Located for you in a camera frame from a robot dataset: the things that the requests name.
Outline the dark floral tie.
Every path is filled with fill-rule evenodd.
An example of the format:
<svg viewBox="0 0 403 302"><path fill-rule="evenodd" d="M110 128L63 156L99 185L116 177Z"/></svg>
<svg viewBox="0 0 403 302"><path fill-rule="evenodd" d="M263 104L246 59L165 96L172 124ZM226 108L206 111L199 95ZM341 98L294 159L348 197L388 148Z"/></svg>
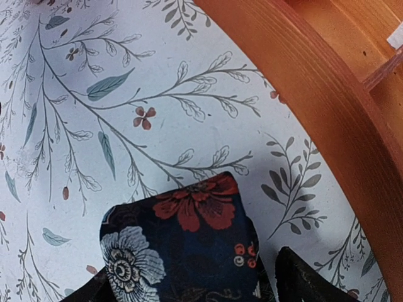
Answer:
<svg viewBox="0 0 403 302"><path fill-rule="evenodd" d="M229 172L112 207L99 239L117 301L275 298Z"/></svg>

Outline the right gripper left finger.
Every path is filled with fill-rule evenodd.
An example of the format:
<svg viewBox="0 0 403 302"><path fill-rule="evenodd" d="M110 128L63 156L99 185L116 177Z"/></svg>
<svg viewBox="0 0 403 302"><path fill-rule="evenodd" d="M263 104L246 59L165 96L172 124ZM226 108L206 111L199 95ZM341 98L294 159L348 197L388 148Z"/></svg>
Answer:
<svg viewBox="0 0 403 302"><path fill-rule="evenodd" d="M106 273L97 273L85 285L62 300L62 302L73 301L109 301L109 283Z"/></svg>

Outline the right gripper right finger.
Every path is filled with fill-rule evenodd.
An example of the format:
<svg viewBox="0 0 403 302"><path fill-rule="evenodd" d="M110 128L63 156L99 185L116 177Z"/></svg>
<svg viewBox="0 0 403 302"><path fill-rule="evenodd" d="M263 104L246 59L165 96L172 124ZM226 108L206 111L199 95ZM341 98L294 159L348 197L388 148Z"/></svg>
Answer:
<svg viewBox="0 0 403 302"><path fill-rule="evenodd" d="M282 247L275 261L279 302L352 302L357 299L333 286L290 247Z"/></svg>

